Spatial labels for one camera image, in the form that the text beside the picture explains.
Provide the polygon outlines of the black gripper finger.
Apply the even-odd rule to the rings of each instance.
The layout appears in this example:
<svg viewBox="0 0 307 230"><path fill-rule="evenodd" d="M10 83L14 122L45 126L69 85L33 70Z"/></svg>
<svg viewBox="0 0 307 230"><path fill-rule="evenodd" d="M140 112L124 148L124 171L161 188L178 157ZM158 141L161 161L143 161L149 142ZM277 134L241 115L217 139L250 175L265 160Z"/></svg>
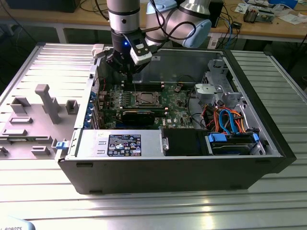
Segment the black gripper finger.
<svg viewBox="0 0 307 230"><path fill-rule="evenodd" d="M106 63L127 83L131 83L130 58L127 54L113 51L113 53L107 57Z"/></svg>
<svg viewBox="0 0 307 230"><path fill-rule="evenodd" d="M133 65L130 68L130 82L133 83L133 76L139 72L141 72L145 68L145 64L141 65Z"/></svg>

